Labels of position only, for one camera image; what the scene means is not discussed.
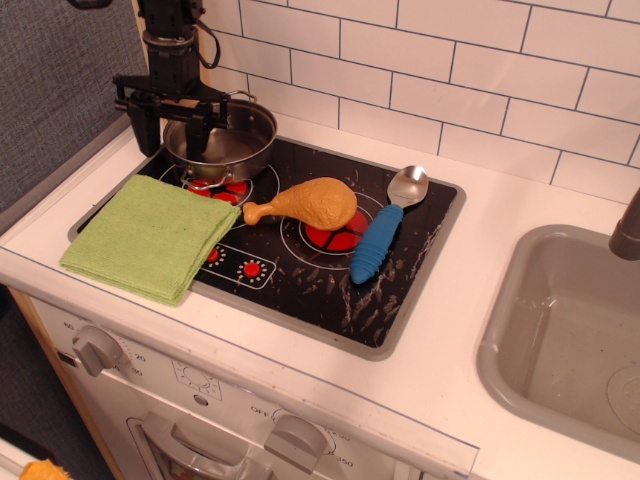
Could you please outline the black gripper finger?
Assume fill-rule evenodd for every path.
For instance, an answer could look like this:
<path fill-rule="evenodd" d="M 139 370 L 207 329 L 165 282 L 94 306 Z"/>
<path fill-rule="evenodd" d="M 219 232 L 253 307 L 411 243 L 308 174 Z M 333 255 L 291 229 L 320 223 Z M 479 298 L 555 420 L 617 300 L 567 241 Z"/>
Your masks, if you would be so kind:
<path fill-rule="evenodd" d="M 219 120 L 219 111 L 210 102 L 199 102 L 190 109 L 185 121 L 187 154 L 191 161 L 199 161 L 207 148 L 211 131 Z"/>
<path fill-rule="evenodd" d="M 140 151 L 147 157 L 153 156 L 160 147 L 157 102 L 146 97 L 130 97 L 126 110 Z"/>

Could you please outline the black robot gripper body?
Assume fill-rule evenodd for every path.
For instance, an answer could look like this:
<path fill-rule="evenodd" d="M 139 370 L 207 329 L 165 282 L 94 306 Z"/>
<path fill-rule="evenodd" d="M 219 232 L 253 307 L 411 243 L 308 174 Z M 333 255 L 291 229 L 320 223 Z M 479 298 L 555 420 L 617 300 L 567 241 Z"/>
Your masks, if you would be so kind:
<path fill-rule="evenodd" d="M 152 125 L 161 118 L 205 125 L 227 123 L 227 94 L 200 79 L 201 55 L 193 43 L 150 43 L 149 72 L 116 75 L 116 104 L 134 125 Z"/>

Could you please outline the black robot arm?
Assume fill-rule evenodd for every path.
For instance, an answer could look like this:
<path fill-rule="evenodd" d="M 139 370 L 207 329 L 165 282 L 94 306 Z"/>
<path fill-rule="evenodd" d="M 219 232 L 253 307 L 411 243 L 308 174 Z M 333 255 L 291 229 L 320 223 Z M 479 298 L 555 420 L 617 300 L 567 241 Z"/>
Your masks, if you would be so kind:
<path fill-rule="evenodd" d="M 189 160 L 206 150 L 210 133 L 228 126 L 230 96 L 205 85 L 200 68 L 214 69 L 220 56 L 208 62 L 200 53 L 199 32 L 212 30 L 200 20 L 200 1 L 140 1 L 144 19 L 143 41 L 149 73 L 117 75 L 116 108 L 127 113 L 139 149 L 147 156 L 160 147 L 160 120 L 178 121 L 185 127 Z"/>

